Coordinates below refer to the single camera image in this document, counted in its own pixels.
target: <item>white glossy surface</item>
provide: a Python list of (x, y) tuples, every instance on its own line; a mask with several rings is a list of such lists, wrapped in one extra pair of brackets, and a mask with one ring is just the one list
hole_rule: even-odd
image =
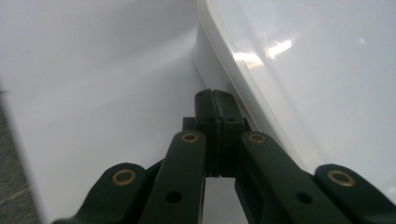
[(199, 1), (251, 117), (308, 172), (345, 165), (396, 203), (396, 2)]
[[(2, 101), (43, 223), (71, 217), (105, 169), (161, 160), (205, 87), (195, 0), (2, 1)], [(244, 223), (228, 179), (204, 223)]]

